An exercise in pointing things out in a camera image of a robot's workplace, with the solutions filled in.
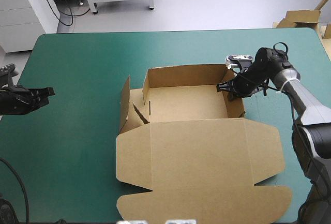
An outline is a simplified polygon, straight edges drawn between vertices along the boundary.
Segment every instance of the cardboard box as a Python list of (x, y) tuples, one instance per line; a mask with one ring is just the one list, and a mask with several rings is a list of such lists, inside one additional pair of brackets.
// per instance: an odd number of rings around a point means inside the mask
[(225, 65), (188, 65), (148, 70), (143, 89), (126, 81), (116, 177), (152, 191), (119, 198), (124, 220), (267, 224), (284, 214), (290, 189), (255, 185), (284, 169), (279, 133), (238, 118), (242, 100), (216, 91), (232, 77)]
[(286, 17), (278, 23), (276, 28), (309, 27), (319, 34), (318, 22), (320, 14), (319, 10), (287, 11)]
[(242, 99), (228, 101), (216, 84), (234, 77), (225, 65), (183, 65), (149, 69), (141, 89), (122, 89), (120, 133), (147, 123), (244, 116)]

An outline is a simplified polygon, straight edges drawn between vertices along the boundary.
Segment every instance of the gray floor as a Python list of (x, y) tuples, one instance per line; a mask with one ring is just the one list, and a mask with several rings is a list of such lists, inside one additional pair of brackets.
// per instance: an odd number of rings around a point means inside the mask
[[(74, 25), (59, 25), (59, 33), (183, 31), (204, 29), (270, 28), (280, 21), (287, 10), (313, 9), (320, 0), (155, 0), (156, 8), (148, 2), (130, 1), (98, 4), (97, 15), (88, 13), (77, 17)], [(59, 3), (61, 10), (66, 6)], [(76, 14), (88, 5), (78, 7), (71, 1)], [(323, 8), (320, 21), (331, 22), (331, 1)], [(30, 52), (5, 54), (0, 49), (0, 64), (15, 63), (23, 69)]]

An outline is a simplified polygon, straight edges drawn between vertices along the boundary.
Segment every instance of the cabinet drawer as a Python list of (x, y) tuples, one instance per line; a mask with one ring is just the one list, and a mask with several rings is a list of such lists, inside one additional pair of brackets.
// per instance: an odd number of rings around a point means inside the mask
[(0, 46), (5, 52), (32, 50), (38, 37), (44, 34), (40, 23), (0, 27)]
[(0, 26), (38, 23), (39, 20), (32, 8), (0, 10)]
[(31, 8), (28, 0), (0, 0), (0, 10)]

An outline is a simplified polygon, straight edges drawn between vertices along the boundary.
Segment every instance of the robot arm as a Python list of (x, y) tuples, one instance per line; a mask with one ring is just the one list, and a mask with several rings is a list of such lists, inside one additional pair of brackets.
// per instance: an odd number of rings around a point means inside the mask
[(331, 223), (331, 109), (322, 105), (300, 82), (300, 74), (288, 60), (287, 51), (260, 48), (252, 62), (250, 56), (228, 56), (229, 69), (238, 67), (237, 76), (217, 85), (218, 91), (230, 92), (229, 100), (250, 97), (270, 88), (288, 95), (298, 114), (294, 119), (292, 144), (300, 166), (313, 184), (298, 213), (299, 223)]
[(25, 88), (14, 85), (12, 77), (17, 76), (15, 65), (0, 68), (0, 115), (23, 115), (49, 103), (54, 95), (53, 88)]

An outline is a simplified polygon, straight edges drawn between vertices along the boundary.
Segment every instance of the wire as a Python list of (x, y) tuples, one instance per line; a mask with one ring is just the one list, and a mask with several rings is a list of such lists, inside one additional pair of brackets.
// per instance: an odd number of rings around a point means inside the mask
[(16, 177), (17, 181), (19, 182), (22, 191), (23, 191), (23, 196), (24, 196), (24, 202), (25, 202), (25, 210), (26, 210), (26, 224), (29, 224), (29, 218), (30, 218), (30, 212), (29, 212), (29, 202), (28, 202), (28, 198), (27, 198), (27, 194), (26, 194), (26, 190), (24, 187), (24, 183), (21, 180), (20, 176), (18, 175), (18, 173), (16, 172), (16, 170), (10, 165), (10, 163), (8, 161), (6, 161), (4, 158), (0, 158), (0, 161), (2, 163), (4, 163), (8, 169), (14, 174), (14, 176)]
[(90, 9), (88, 9), (86, 12), (81, 13), (81, 14), (70, 15), (70, 14), (64, 13), (64, 12), (62, 12), (62, 11), (59, 10), (59, 12), (62, 13), (62, 14), (64, 14), (65, 16), (73, 16), (73, 17), (83, 16), (83, 15), (87, 14), (89, 11), (90, 11)]
[(87, 14), (87, 13), (90, 11), (90, 9), (88, 9), (88, 10), (86, 10), (84, 13), (80, 13), (80, 14), (67, 14), (67, 13), (64, 13), (64, 12), (60, 11), (59, 9), (58, 9), (58, 11), (59, 11), (60, 13), (64, 14), (65, 16), (79, 17), (79, 16), (83, 16), (83, 15)]
[(51, 10), (52, 10), (54, 16), (58, 19), (58, 21), (59, 21), (61, 24), (65, 25), (65, 26), (72, 26), (72, 25), (73, 25), (73, 16), (71, 16), (71, 23), (70, 23), (70, 24), (66, 24), (66, 23), (64, 23), (63, 21), (60, 20), (59, 17), (57, 17), (56, 13), (54, 12), (54, 10), (53, 10), (53, 8), (52, 8), (52, 6), (51, 6), (51, 4), (50, 4), (50, 2), (49, 2), (48, 0), (46, 0), (46, 1), (47, 1), (47, 3), (48, 3), (48, 6), (51, 8)]
[[(250, 80), (250, 79), (244, 77), (241, 73), (238, 73), (238, 72), (234, 71), (233, 69), (230, 69), (230, 70), (231, 70), (233, 73), (235, 73), (236, 75), (238, 75), (238, 76), (242, 77), (243, 79), (247, 80), (248, 82), (250, 82), (250, 83), (252, 83), (252, 84), (255, 84), (255, 85), (259, 85), (258, 83), (255, 83), (255, 82), (253, 82), (252, 80)], [(278, 89), (276, 89), (276, 88), (274, 88), (274, 87), (270, 87), (269, 85), (266, 85), (266, 87), (269, 88), (269, 89), (272, 89), (272, 90), (274, 90), (274, 91), (279, 91)]]

